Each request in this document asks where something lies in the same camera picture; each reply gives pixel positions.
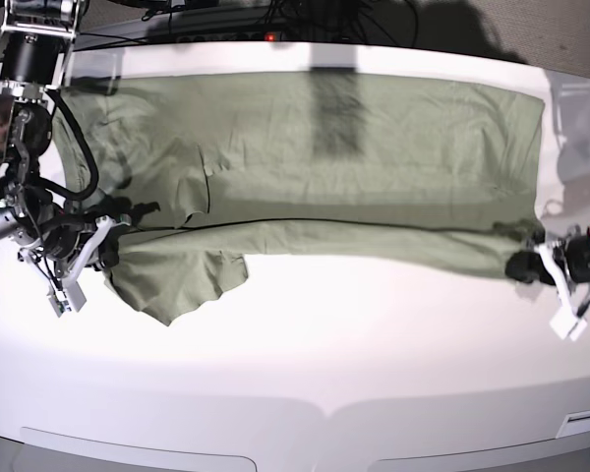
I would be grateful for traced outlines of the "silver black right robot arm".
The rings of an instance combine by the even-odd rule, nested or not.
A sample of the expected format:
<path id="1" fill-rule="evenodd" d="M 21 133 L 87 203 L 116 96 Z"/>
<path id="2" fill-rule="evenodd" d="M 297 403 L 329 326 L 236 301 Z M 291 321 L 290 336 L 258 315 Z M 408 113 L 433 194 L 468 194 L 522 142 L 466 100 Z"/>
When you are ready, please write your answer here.
<path id="1" fill-rule="evenodd" d="M 60 95 L 86 1 L 7 1 L 0 27 L 0 241 L 19 247 L 18 258 L 41 278 L 58 316 L 86 302 L 78 279 L 88 267 L 116 264 L 110 232 L 128 226 L 127 214 L 84 209 L 99 173 L 73 112 Z M 71 191 L 40 174 L 60 110 L 89 174 Z"/>

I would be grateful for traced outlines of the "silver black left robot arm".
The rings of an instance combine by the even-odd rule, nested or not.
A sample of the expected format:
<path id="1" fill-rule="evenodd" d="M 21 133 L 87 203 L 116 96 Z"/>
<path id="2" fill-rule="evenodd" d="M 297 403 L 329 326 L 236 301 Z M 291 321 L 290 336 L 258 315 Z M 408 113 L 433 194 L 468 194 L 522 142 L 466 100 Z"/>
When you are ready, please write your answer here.
<path id="1" fill-rule="evenodd" d="M 590 308 L 590 80 L 553 72 L 547 78 L 557 157 L 543 158 L 538 174 L 556 172 L 556 193 L 549 197 L 549 185 L 539 185 L 541 226 L 510 257 L 505 274 L 553 287 L 559 307 L 550 327 L 574 341 L 587 327 Z"/>

